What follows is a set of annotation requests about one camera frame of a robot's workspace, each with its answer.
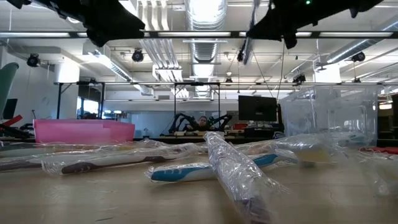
camera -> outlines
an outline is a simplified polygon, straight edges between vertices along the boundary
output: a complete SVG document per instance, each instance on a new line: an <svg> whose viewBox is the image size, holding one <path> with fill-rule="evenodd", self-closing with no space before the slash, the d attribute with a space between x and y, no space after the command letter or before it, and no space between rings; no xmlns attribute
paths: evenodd
<svg viewBox="0 0 398 224"><path fill-rule="evenodd" d="M142 62L144 60L144 55L142 54L142 49L135 49L134 53L132 54L131 59L134 62Z"/></svg>
<svg viewBox="0 0 398 224"><path fill-rule="evenodd" d="M363 62L365 60L366 56L363 52L360 52L354 56L351 57L351 60L353 62Z"/></svg>
<svg viewBox="0 0 398 224"><path fill-rule="evenodd" d="M32 68L39 67L41 63L42 62L39 59L38 54L30 54L29 58L26 61L26 64L28 64L28 66Z"/></svg>

cable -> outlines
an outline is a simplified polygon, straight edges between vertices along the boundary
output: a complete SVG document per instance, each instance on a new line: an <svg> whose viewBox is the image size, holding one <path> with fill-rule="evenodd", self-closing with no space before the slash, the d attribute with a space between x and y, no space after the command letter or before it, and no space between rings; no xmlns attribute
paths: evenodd
<svg viewBox="0 0 398 224"><path fill-rule="evenodd" d="M283 50L282 50L282 68L280 68L280 81L279 81L279 87L278 87L278 94L276 95L276 101L278 102L278 97L279 97L279 92L280 92L280 84L282 83L282 78L284 76L284 59L285 59L285 41L282 44Z"/></svg>
<svg viewBox="0 0 398 224"><path fill-rule="evenodd" d="M237 54L235 54L234 58L232 59L231 64L229 65L229 67L227 69L227 72L231 69L232 63L234 62L236 56L237 56Z"/></svg>
<svg viewBox="0 0 398 224"><path fill-rule="evenodd" d="M269 90L269 93L271 94L271 97L273 98L274 96L272 95L271 89L270 89L269 86L268 86L268 83L267 83L267 81L266 81L266 78L264 78L264 75L262 74L262 71L261 71L261 68L260 68L260 65L259 65L259 61L257 60L256 54L254 53L254 51L252 51L252 53L253 53L254 58L256 59L257 66L259 67L260 74L261 74L262 78L264 79L264 83L266 83L266 86L267 86L267 88L268 88L268 90Z"/></svg>

wooden table surface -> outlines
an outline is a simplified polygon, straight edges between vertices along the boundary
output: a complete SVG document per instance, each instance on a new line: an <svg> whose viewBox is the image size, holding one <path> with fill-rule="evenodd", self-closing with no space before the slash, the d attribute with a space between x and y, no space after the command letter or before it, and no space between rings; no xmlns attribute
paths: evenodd
<svg viewBox="0 0 398 224"><path fill-rule="evenodd" d="M0 223L243 223L217 180L153 183L144 175L150 165L63 177L39 169L0 173ZM265 172L291 191L274 201L279 223L398 222L398 201L374 197L353 163Z"/></svg>

computer monitor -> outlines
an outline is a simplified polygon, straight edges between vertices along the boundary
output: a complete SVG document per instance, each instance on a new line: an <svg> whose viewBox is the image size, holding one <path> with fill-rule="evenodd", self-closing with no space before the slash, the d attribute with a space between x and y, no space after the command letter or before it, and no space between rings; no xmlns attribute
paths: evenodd
<svg viewBox="0 0 398 224"><path fill-rule="evenodd" d="M239 96L239 120L277 121L275 98L261 96Z"/></svg>

person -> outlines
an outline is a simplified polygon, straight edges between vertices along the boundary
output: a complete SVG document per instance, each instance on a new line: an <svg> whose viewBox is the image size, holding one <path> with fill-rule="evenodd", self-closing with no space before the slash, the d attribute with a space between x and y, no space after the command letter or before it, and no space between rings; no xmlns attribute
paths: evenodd
<svg viewBox="0 0 398 224"><path fill-rule="evenodd" d="M201 116L199 120L197 121L198 127L195 129L191 125L186 125L187 131L209 131L209 130L214 130L214 126L207 126L207 117L206 116Z"/></svg>

